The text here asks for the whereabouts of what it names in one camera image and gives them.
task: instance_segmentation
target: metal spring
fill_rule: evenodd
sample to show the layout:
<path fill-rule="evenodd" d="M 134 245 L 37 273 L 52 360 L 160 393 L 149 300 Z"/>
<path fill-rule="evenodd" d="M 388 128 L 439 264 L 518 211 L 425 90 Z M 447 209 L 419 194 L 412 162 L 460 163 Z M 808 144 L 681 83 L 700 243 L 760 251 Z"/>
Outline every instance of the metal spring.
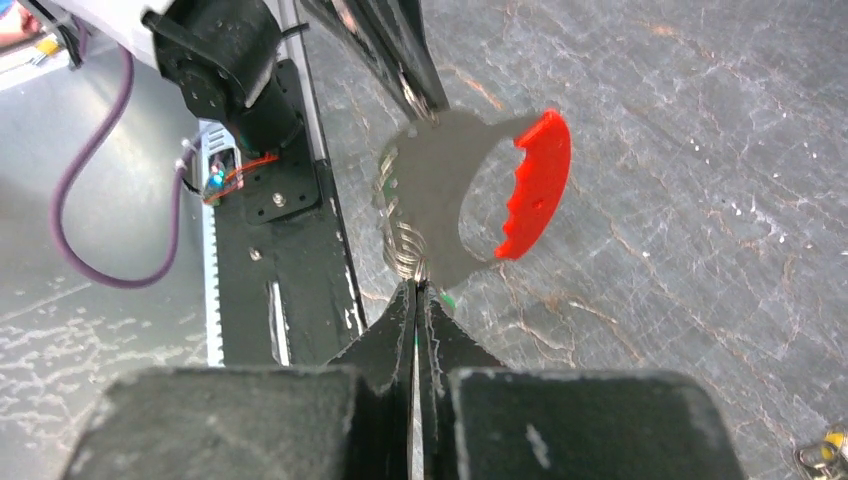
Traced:
<path fill-rule="evenodd" d="M 382 225 L 383 260 L 396 274 L 404 279 L 421 281 L 426 278 L 424 252 L 426 243 L 421 233 L 412 225 L 398 220 L 402 213 L 397 196 L 388 196 L 386 183 L 392 175 L 392 164 L 397 158 L 397 148 L 392 148 L 380 163 L 380 173 L 374 189 L 376 204 L 385 218 Z"/>

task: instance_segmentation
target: yellow object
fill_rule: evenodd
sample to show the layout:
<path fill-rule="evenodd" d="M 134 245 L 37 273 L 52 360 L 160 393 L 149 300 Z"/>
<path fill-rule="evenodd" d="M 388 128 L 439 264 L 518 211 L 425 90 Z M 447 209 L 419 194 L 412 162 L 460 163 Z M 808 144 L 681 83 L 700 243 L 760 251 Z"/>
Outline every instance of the yellow object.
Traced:
<path fill-rule="evenodd" d="M 836 447 L 836 454 L 839 454 L 839 451 L 848 448 L 846 446 L 846 435 L 844 432 L 829 432 L 827 436 L 824 437 L 824 441 Z M 827 447 L 822 447 L 822 457 L 825 460 L 833 460 L 833 450 Z"/>
<path fill-rule="evenodd" d="M 62 47 L 59 46 L 59 42 L 57 42 L 55 38 L 49 37 L 38 42 L 35 49 L 49 57 L 58 53 Z"/>

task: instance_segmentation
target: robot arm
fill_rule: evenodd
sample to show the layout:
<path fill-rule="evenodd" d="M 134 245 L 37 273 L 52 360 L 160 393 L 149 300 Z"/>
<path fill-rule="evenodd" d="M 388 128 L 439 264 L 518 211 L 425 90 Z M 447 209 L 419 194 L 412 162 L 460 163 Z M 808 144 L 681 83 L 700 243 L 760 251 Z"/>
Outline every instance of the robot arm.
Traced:
<path fill-rule="evenodd" d="M 55 0 L 177 84 L 198 118 L 245 150 L 284 148 L 301 122 L 273 80 L 283 40 L 278 0 Z M 418 0 L 303 0 L 357 51 L 410 119 L 449 107 Z"/>
<path fill-rule="evenodd" d="M 164 13 L 174 0 L 53 0 L 53 3 L 117 41 L 141 62 L 158 69 L 153 33 L 144 28 L 141 18 L 149 11 Z"/>
<path fill-rule="evenodd" d="M 284 148 L 301 128 L 273 79 L 283 40 L 275 0 L 56 0 L 182 91 L 245 150 Z"/>

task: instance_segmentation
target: cable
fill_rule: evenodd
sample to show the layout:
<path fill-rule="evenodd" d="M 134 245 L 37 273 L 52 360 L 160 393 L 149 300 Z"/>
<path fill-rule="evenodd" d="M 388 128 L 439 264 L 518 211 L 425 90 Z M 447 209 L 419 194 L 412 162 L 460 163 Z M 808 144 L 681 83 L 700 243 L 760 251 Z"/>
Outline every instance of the cable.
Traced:
<path fill-rule="evenodd" d="M 77 31 L 80 34 L 80 42 L 79 42 L 79 56 L 80 60 L 85 60 L 86 54 L 88 53 L 88 36 L 90 32 L 88 28 L 85 26 L 85 22 L 80 20 L 77 17 L 72 17 L 72 21 L 74 22 L 74 26 L 77 27 Z"/>
<path fill-rule="evenodd" d="M 280 157 L 276 155 L 266 153 L 263 157 L 231 171 L 227 174 L 226 177 L 224 177 L 223 181 L 223 184 L 228 186 L 225 186 L 220 192 L 216 192 L 212 195 L 209 195 L 208 197 L 204 197 L 203 203 L 205 203 L 206 205 L 212 205 L 215 200 L 218 200 L 219 198 L 225 195 L 229 195 L 235 192 L 239 189 L 239 183 L 241 183 L 242 181 L 242 174 L 253 171 L 256 168 L 261 167 L 262 165 L 267 165 L 269 163 L 276 162 L 279 159 Z"/>
<path fill-rule="evenodd" d="M 135 76 L 135 66 L 133 64 L 133 57 L 129 51 L 127 51 L 123 47 L 119 47 L 119 52 L 121 53 L 121 57 L 123 58 L 124 63 L 124 80 L 121 85 L 121 90 L 118 94 L 118 98 L 115 101 L 112 110 L 103 120 L 103 123 L 97 128 L 91 138 L 86 142 L 86 144 L 80 149 L 79 153 L 73 159 L 68 168 L 62 174 L 61 179 L 59 180 L 59 184 L 56 186 L 56 190 L 53 194 L 53 199 L 50 203 L 50 230 L 53 234 L 53 239 L 56 242 L 56 245 L 59 249 L 59 252 L 62 256 L 67 260 L 68 263 L 71 264 L 74 269 L 76 269 L 82 275 L 90 278 L 91 280 L 102 283 L 104 285 L 114 287 L 114 288 L 123 288 L 123 289 L 131 289 L 131 288 L 144 288 L 161 280 L 171 269 L 174 264 L 174 259 L 177 256 L 177 245 L 179 240 L 179 225 L 180 225 L 180 194 L 181 194 L 181 186 L 182 186 L 182 177 L 183 172 L 186 170 L 186 162 L 188 162 L 191 158 L 193 152 L 190 149 L 186 149 L 183 153 L 183 156 L 177 161 L 176 173 L 174 175 L 173 182 L 173 190 L 171 191 L 171 203 L 172 203 L 172 211 L 171 211 L 171 238 L 170 244 L 168 245 L 168 252 L 165 256 L 165 262 L 159 267 L 156 272 L 152 275 L 141 278 L 138 280 L 126 280 L 121 278 L 112 277 L 103 272 L 96 270 L 94 267 L 86 263 L 83 259 L 81 259 L 76 252 L 71 247 L 70 243 L 68 243 L 68 238 L 65 235 L 65 229 L 62 225 L 62 214 L 65 210 L 65 203 L 68 199 L 68 194 L 71 191 L 74 183 L 79 177 L 79 174 L 85 168 L 86 164 L 91 160 L 91 157 L 94 155 L 94 152 L 100 148 L 103 141 L 109 134 L 112 132 L 112 129 L 118 123 L 118 120 L 124 114 L 124 111 L 127 108 L 127 104 L 129 103 L 130 94 L 132 93 L 133 80 Z"/>

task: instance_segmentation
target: marble floor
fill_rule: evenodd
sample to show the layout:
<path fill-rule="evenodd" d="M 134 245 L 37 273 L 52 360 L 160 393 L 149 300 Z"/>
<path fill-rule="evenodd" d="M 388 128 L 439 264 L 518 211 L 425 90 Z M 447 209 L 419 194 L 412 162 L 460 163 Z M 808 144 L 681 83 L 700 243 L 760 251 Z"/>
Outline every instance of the marble floor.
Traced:
<path fill-rule="evenodd" d="M 792 447 L 848 419 L 848 3 L 433 0 L 424 16 L 454 108 L 493 123 L 554 107 L 574 141 L 549 231 L 452 289 L 458 321 L 517 368 L 689 374 L 751 479 L 798 478 Z M 373 320 L 397 279 L 371 181 L 403 120 L 324 29 L 306 43 Z M 192 202 L 178 264 L 152 289 L 92 285 L 52 249 L 53 184 L 113 98 L 116 61 L 0 91 L 3 480 L 56 478 L 116 375 L 205 355 Z M 164 252 L 167 159 L 196 128 L 176 89 L 139 76 L 67 216 L 81 253 L 124 275 Z M 498 149 L 475 180 L 469 248 L 498 243 L 518 161 Z"/>

